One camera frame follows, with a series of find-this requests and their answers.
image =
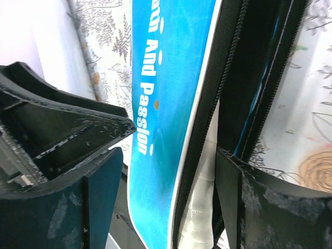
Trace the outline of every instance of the zipper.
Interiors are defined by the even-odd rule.
[[[236,139],[229,140],[229,141],[225,142],[224,144],[222,144],[222,147],[224,149],[230,151],[231,153],[234,153],[234,155],[236,155],[243,161],[249,160],[249,158],[255,148],[255,145],[259,140],[259,135],[263,129],[263,126],[264,126],[265,120],[268,116],[273,99],[274,99],[276,92],[278,90],[278,87],[280,85],[280,81],[281,81],[283,72],[286,67],[287,58],[289,58],[289,56],[291,54],[292,47],[293,47],[293,44],[296,39],[296,34],[298,33],[299,27],[301,25],[301,20],[303,18],[304,12],[306,10],[308,1],[291,0],[290,2],[287,2],[286,4],[288,4],[288,3],[289,3],[288,13],[287,13],[286,17],[284,16],[284,18],[283,18],[284,25],[283,25],[282,29],[279,28],[279,31],[278,31],[278,25],[280,25],[280,16],[278,16],[277,19],[275,20],[275,26],[274,26],[275,29],[273,31],[273,36],[275,34],[279,33],[279,41],[277,43],[277,46],[275,46],[276,45],[275,42],[271,41],[271,43],[274,44],[274,46],[273,46],[273,49],[270,50],[270,53],[268,53],[268,56],[266,57],[267,62],[266,62],[265,68],[262,71],[263,76],[266,75],[266,73],[268,73],[267,77],[269,77],[271,75],[271,71],[272,71],[271,69],[274,68],[274,70],[275,70],[275,68],[277,68],[277,70],[279,70],[279,72],[277,72],[279,75],[277,77],[274,76],[275,81],[271,78],[270,79],[269,78],[264,79],[264,77],[261,78],[261,82],[258,85],[258,87],[256,87],[255,94],[251,100],[250,108],[249,108],[249,110],[247,110],[247,114],[245,114],[246,115],[245,122],[244,122],[243,128],[240,130],[241,131],[240,136],[235,136],[235,138],[238,137],[239,139],[238,140],[236,140]],[[279,11],[280,11],[282,8],[282,4],[285,4],[285,2],[279,1],[278,4],[280,4],[280,6],[279,6]],[[290,16],[291,16],[291,21],[293,21],[292,18],[298,18],[298,21],[290,22],[289,21]],[[291,40],[287,40],[286,36],[289,34],[290,34]],[[285,52],[284,51],[285,46],[288,46],[288,49],[287,49],[286,53],[283,54],[283,52]],[[274,52],[274,56],[273,56],[273,59],[271,59],[269,56],[273,52]],[[234,91],[230,92],[229,95],[230,95],[230,97],[228,97],[228,98],[234,98]],[[219,113],[219,118],[222,115],[225,115],[225,113]],[[225,137],[226,134],[227,134],[227,131],[223,135],[218,134],[218,141],[221,140],[222,137]],[[217,208],[214,208],[214,209],[218,213],[218,215],[216,214],[216,216],[218,218],[213,220],[214,231],[218,231],[218,233],[216,233],[214,235],[215,236],[215,247],[216,247],[216,242],[218,241],[218,238],[221,235],[220,230],[222,230],[222,229],[218,229],[218,228],[224,228],[224,224],[223,224],[223,217],[222,217],[222,212],[221,212],[220,206],[218,206]]]
[[[208,94],[208,93],[213,91],[213,87],[209,88],[208,86],[204,86],[203,90],[202,90],[201,102],[198,106],[197,113],[198,114],[199,113],[204,113],[204,111],[200,110],[200,108],[201,108],[201,109],[208,110],[209,115],[208,115],[207,122],[205,124],[203,133],[201,132],[201,129],[197,129],[197,126],[196,126],[196,124],[198,122],[198,119],[199,119],[199,118],[197,118],[198,114],[196,116],[194,127],[193,127],[193,130],[192,130],[190,143],[189,143],[189,148],[188,148],[188,153],[187,153],[187,157],[186,157],[186,161],[185,161],[185,165],[184,165],[184,169],[183,169],[182,180],[181,180],[180,187],[179,187],[179,190],[178,190],[177,203],[176,203],[176,207],[175,207],[174,230],[173,230],[173,248],[174,249],[177,248],[177,243],[178,243],[178,238],[179,238],[179,236],[178,236],[179,226],[180,226],[180,222],[181,222],[181,219],[182,219],[182,214],[184,213],[185,206],[187,204],[187,201],[188,201],[188,198],[189,198],[189,195],[190,195],[193,179],[195,177],[196,169],[197,169],[198,164],[199,164],[199,158],[200,158],[200,156],[202,154],[202,151],[203,151],[205,138],[206,138],[206,135],[207,135],[208,130],[209,130],[209,126],[210,126],[210,123],[211,123],[211,120],[212,120],[212,116],[213,116],[214,110],[216,108],[216,105],[218,103],[220,94],[221,94],[223,86],[224,86],[224,82],[227,78],[227,74],[228,74],[228,71],[229,71],[230,66],[231,66],[231,62],[232,62],[234,52],[236,50],[236,45],[237,45],[238,40],[239,40],[239,35],[240,35],[240,32],[241,32],[241,28],[242,28],[242,24],[243,24],[243,20],[244,20],[244,16],[245,16],[245,13],[246,13],[246,8],[247,8],[247,5],[248,5],[248,2],[249,2],[249,0],[239,0],[239,1],[230,0],[230,1],[225,1],[225,3],[222,3],[222,6],[221,6],[221,10],[220,10],[219,18],[218,18],[218,21],[217,21],[217,26],[216,26],[216,31],[215,31],[215,36],[214,36],[211,51],[215,51],[216,49],[220,50],[220,44],[219,44],[220,40],[218,40],[218,38],[223,37],[223,32],[220,31],[220,30],[223,29],[222,26],[225,25],[225,22],[223,20],[225,19],[225,21],[227,21],[229,19],[229,15],[232,15],[234,13],[234,10],[229,11],[228,8],[234,8],[234,6],[237,7],[237,15],[236,15],[237,19],[235,20],[235,28],[234,28],[234,32],[232,32],[232,39],[231,39],[231,42],[230,42],[229,50],[226,53],[227,54],[227,59],[226,59],[226,63],[224,63],[225,66],[223,67],[223,70],[221,71],[222,72],[221,77],[220,77],[220,74],[218,76],[214,76],[214,77],[219,78],[219,80],[218,80],[219,84],[217,86],[217,91],[214,94],[213,104],[212,104],[211,107],[209,106],[209,104],[205,105],[205,104],[201,104],[201,103],[204,102],[202,100],[202,98],[204,96],[211,96],[211,94]],[[211,62],[214,60],[212,57],[213,57],[213,55],[211,55],[210,59],[209,59],[209,66],[208,66],[208,69],[207,69],[205,80],[207,78],[209,79],[209,69],[210,69],[210,71],[214,71],[214,72],[210,72],[211,74],[216,73],[215,72],[215,66],[211,65],[211,64],[213,64]],[[195,130],[198,131],[200,134],[203,134],[203,137],[199,139],[199,141],[200,141],[199,146],[197,146],[195,144],[196,139],[197,139],[197,137],[195,136]],[[194,149],[190,150],[190,145],[193,145],[193,144],[195,146],[195,150]],[[191,164],[190,162],[188,162],[189,161],[188,159],[190,159],[190,157],[191,157],[189,155],[189,151],[194,151],[193,154],[196,155],[195,156],[196,160],[195,160],[194,164]]]

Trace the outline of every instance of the black zipper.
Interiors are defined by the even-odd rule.
[[[188,201],[212,116],[231,66],[248,2],[249,0],[224,1],[220,9],[211,50],[213,52],[210,55],[209,65],[206,70],[201,100],[193,125],[178,190],[173,226],[172,242],[174,249],[177,248],[180,222]]]
[[[243,34],[241,34],[242,42],[238,45],[238,54],[233,60],[228,82],[226,82],[220,97],[218,127],[218,145],[232,154],[237,152],[237,156],[244,161],[249,160],[258,142],[259,135],[280,84],[287,59],[291,53],[307,2],[306,0],[280,0],[273,2],[251,0],[249,2]],[[264,8],[267,11],[265,15],[270,20],[270,24],[262,22],[260,25],[257,22],[257,15],[260,15],[257,14],[259,12],[257,9],[264,10]],[[269,11],[274,11],[274,19],[273,16],[269,15]],[[266,29],[260,31],[258,27],[253,25],[259,25]],[[277,27],[277,25],[280,25],[279,29],[273,30],[273,27]],[[256,34],[261,34],[261,37],[258,37],[261,39],[261,48],[259,46],[254,47],[255,44],[253,42],[255,40],[252,36],[250,37],[249,30],[255,30]],[[264,39],[273,38],[273,35],[277,35],[279,39],[276,41],[268,40],[268,43],[265,43]],[[259,55],[261,56],[260,65],[251,66],[251,63],[257,62],[259,64],[259,56],[257,56],[257,61],[254,61],[254,52],[251,52],[251,56],[247,57],[248,61],[243,61],[246,55],[241,54],[241,52],[250,48],[267,52],[267,54]],[[243,65],[252,68],[251,72],[246,68],[248,75],[239,75]],[[268,71],[268,76],[262,78],[261,75],[264,75],[266,71]],[[243,86],[247,86],[245,92],[243,91]],[[238,103],[234,100],[237,95],[240,100]],[[255,97],[259,104],[255,104],[254,106],[256,107],[251,110],[250,106],[255,103],[253,101]],[[218,234],[214,234],[216,244],[217,239],[221,235],[221,229],[218,229],[218,227],[223,228],[224,224],[220,206],[214,206],[214,210],[218,212],[218,214],[214,215],[214,217],[218,218],[213,220],[214,231],[218,231]]]

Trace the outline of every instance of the zipper teeth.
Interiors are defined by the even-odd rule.
[[[241,9],[240,9],[238,23],[237,23],[237,26],[236,26],[236,29],[235,29],[235,32],[234,32],[234,38],[233,38],[232,44],[230,46],[230,52],[229,52],[229,55],[228,55],[228,58],[227,58],[227,62],[226,62],[226,65],[225,65],[225,70],[224,70],[224,73],[222,75],[222,79],[220,80],[218,91],[217,91],[217,94],[216,94],[216,96],[214,98],[213,106],[212,106],[212,109],[210,111],[209,119],[207,121],[207,126],[206,126],[206,129],[204,131],[203,141],[202,141],[202,144],[201,144],[201,148],[199,150],[199,158],[202,155],[203,147],[204,147],[204,142],[205,142],[205,139],[206,139],[206,135],[208,134],[208,130],[209,130],[209,126],[210,126],[210,123],[211,123],[211,120],[212,120],[212,117],[213,117],[213,113],[214,113],[214,110],[215,110],[215,108],[217,106],[217,103],[218,103],[218,100],[219,100],[219,97],[220,97],[220,93],[221,93],[221,91],[223,89],[224,82],[226,80],[226,77],[228,75],[228,71],[229,71],[230,66],[231,66],[231,62],[232,62],[232,59],[233,59],[233,56],[234,56],[234,53],[235,53],[236,45],[237,45],[238,40],[239,40],[239,36],[240,36],[242,24],[243,24],[243,19],[244,19],[245,13],[246,13],[246,9],[247,9],[248,3],[249,3],[249,0],[244,0],[243,3],[242,3]],[[196,163],[195,173],[196,173],[198,164],[199,164],[199,161]],[[190,194],[190,191],[188,193],[186,193],[186,195],[185,195],[185,198],[184,198],[185,199],[185,203],[188,202],[189,194]],[[182,214],[184,213],[184,209],[185,209],[185,206],[181,207],[181,213]]]
[[[309,3],[309,1],[307,1],[306,6],[303,8],[302,14],[301,14],[301,16],[300,16],[300,21],[298,22],[298,25],[297,25],[297,27],[296,27],[295,35],[294,35],[293,38],[292,38],[291,46],[290,46],[290,49],[289,49],[289,51],[288,51],[288,55],[287,55],[287,60],[284,62],[283,66],[282,66],[281,74],[279,75],[279,78],[278,78],[278,80],[277,80],[277,82],[276,82],[275,88],[273,89],[273,93],[272,93],[271,100],[270,100],[270,102],[269,102],[269,104],[268,104],[268,106],[267,106],[267,108],[266,108],[266,112],[264,113],[263,119],[262,119],[261,124],[260,124],[260,126],[259,126],[259,129],[258,129],[258,132],[257,132],[256,138],[255,138],[254,145],[253,145],[252,148],[250,148],[250,151],[249,151],[249,152],[250,152],[250,154],[249,154],[250,156],[251,156],[251,154],[253,153],[253,151],[254,151],[254,149],[255,149],[255,146],[256,146],[256,144],[257,144],[258,141],[259,141],[259,137],[260,137],[261,131],[262,131],[263,127],[264,127],[265,121],[266,121],[266,119],[267,119],[267,117],[268,117],[268,114],[269,114],[269,112],[270,112],[270,108],[271,108],[271,106],[272,106],[272,104],[273,104],[274,97],[275,97],[275,95],[276,95],[276,92],[278,91],[278,88],[279,88],[279,85],[280,85],[281,78],[282,78],[282,76],[283,76],[283,74],[284,74],[284,70],[285,70],[285,68],[286,68],[287,61],[288,61],[289,57],[291,56],[291,52],[292,52],[292,49],[293,49],[293,45],[294,45],[295,39],[296,39],[296,37],[297,37],[297,34],[298,34],[298,32],[299,32],[299,29],[300,29],[300,26],[301,26],[301,23],[302,23],[302,20],[303,20],[303,16],[304,16],[304,14],[305,14],[305,12],[306,12],[306,10],[307,10],[307,7],[308,7],[309,5],[310,5],[310,3]]]

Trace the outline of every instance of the brown circular print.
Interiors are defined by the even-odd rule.
[[[154,102],[154,107],[155,107],[156,110],[159,109],[159,101],[158,101],[158,100],[156,100],[156,101]]]
[[[300,164],[299,183],[303,187],[332,193],[332,148],[316,151]]]

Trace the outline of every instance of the white dot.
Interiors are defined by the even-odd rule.
[[[154,153],[154,144],[150,145],[150,156]]]
[[[160,20],[160,34],[164,31],[164,17],[161,18]]]
[[[161,62],[162,62],[162,50],[160,49],[158,54],[158,64],[161,65]]]

